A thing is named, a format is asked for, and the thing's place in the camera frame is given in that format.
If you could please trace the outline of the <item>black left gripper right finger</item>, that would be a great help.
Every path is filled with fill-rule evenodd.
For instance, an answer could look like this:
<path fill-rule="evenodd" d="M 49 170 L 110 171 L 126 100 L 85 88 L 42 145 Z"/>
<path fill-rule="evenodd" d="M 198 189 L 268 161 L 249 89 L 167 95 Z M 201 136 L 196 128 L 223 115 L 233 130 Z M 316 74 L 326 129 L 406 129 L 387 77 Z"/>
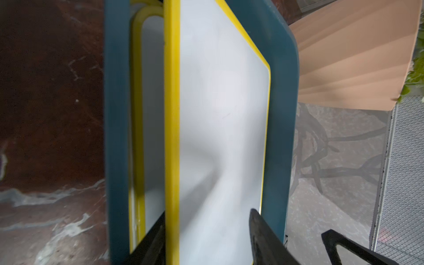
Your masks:
<path fill-rule="evenodd" d="M 250 210 L 249 230 L 254 265 L 299 265 L 256 209 Z"/>

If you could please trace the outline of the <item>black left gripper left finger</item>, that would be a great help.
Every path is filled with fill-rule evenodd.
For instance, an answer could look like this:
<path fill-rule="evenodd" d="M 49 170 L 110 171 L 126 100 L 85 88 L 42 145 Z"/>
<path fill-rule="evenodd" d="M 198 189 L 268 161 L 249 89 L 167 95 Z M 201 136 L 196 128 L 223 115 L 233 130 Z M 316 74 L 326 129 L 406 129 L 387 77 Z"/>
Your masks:
<path fill-rule="evenodd" d="M 125 265 L 165 265 L 166 230 L 165 212 L 142 239 L 136 249 L 124 261 Z"/>

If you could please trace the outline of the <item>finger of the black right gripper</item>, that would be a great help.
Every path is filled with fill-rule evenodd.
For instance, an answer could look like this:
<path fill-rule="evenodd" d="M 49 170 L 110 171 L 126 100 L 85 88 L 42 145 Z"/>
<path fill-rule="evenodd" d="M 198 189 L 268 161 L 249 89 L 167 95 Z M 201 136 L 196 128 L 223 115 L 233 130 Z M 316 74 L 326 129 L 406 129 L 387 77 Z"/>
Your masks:
<path fill-rule="evenodd" d="M 332 265 L 342 264 L 337 246 L 345 248 L 370 265 L 399 265 L 392 259 L 367 249 L 334 230 L 328 230 L 322 233 L 321 238 Z"/>

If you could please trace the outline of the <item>yellow framed whiteboard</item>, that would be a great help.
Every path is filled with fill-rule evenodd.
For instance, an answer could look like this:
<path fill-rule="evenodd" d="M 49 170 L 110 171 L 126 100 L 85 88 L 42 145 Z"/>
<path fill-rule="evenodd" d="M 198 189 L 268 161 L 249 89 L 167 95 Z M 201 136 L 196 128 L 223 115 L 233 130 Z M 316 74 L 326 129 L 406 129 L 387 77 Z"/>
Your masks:
<path fill-rule="evenodd" d="M 164 20 L 160 1 L 130 1 L 130 251 L 165 210 Z"/>
<path fill-rule="evenodd" d="M 168 265 L 250 265 L 271 70 L 225 1 L 164 1 Z"/>

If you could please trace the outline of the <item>dark teal storage tray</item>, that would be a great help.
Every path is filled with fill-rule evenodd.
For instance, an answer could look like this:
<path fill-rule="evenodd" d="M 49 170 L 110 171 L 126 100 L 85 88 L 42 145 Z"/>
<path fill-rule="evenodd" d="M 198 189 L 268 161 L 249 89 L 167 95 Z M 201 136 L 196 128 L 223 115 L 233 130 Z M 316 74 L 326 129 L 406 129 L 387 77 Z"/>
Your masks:
<path fill-rule="evenodd" d="M 130 23 L 134 12 L 162 1 L 106 1 L 104 52 L 104 149 L 110 261 L 137 263 L 132 246 L 130 165 Z M 271 66 L 271 109 L 265 161 L 265 207 L 262 215 L 286 242 L 290 171 L 299 86 L 299 55 L 293 33 L 275 1 L 229 1 Z"/>

